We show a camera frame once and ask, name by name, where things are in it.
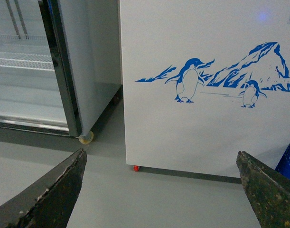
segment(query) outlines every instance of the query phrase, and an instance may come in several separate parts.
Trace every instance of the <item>mountain graphic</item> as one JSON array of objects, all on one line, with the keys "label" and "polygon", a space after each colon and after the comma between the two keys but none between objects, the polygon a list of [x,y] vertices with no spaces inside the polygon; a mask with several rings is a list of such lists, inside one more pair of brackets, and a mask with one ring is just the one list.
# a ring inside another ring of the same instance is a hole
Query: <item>mountain graphic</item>
[{"label": "mountain graphic", "polygon": [[206,86],[245,88],[247,81],[254,80],[262,90],[290,92],[289,69],[277,42],[258,45],[241,61],[216,73],[207,71],[199,72]]}]

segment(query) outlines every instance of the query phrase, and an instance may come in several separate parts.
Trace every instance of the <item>white freezer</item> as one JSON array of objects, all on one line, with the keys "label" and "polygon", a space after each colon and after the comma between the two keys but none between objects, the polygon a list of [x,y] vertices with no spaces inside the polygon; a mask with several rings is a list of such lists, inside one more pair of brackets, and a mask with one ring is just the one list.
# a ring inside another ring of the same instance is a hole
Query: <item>white freezer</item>
[{"label": "white freezer", "polygon": [[290,0],[120,0],[127,163],[239,177],[290,142]]}]

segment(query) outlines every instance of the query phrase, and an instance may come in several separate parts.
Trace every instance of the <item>refrigerator door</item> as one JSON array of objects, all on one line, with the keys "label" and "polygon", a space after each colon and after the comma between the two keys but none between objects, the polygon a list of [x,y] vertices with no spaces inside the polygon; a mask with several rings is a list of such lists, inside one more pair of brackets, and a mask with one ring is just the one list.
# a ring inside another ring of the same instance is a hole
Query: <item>refrigerator door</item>
[{"label": "refrigerator door", "polygon": [[290,143],[290,0],[121,0],[127,163],[239,177]]},{"label": "refrigerator door", "polygon": [[42,12],[42,1],[0,1],[0,126],[68,134]]},{"label": "refrigerator door", "polygon": [[121,85],[117,0],[59,0],[58,6],[83,136]]}]

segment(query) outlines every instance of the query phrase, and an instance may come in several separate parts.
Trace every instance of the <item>caster wheel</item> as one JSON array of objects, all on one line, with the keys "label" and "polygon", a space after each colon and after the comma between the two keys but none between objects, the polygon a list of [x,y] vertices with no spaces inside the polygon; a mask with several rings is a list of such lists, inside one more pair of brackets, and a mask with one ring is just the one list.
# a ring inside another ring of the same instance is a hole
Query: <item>caster wheel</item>
[{"label": "caster wheel", "polygon": [[134,169],[135,172],[138,172],[138,171],[140,170],[140,167],[139,167],[138,165],[135,165],[135,166],[133,167],[133,169]]},{"label": "caster wheel", "polygon": [[81,144],[84,144],[84,145],[87,145],[87,144],[89,144],[90,142],[92,142],[92,140],[93,140],[93,138],[94,138],[94,134],[93,134],[93,132],[89,132],[89,136],[90,136],[90,138],[89,139],[83,139],[83,138],[79,138],[78,140],[80,141],[80,143]]}]

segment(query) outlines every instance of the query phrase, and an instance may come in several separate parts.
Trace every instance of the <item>glass door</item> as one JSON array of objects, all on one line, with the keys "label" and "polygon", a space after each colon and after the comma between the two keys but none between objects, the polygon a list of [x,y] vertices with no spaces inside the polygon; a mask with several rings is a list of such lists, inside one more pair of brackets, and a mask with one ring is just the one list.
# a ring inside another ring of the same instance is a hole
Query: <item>glass door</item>
[{"label": "glass door", "polygon": [[77,135],[51,12],[47,1],[0,0],[0,126],[68,134],[69,119]]}]

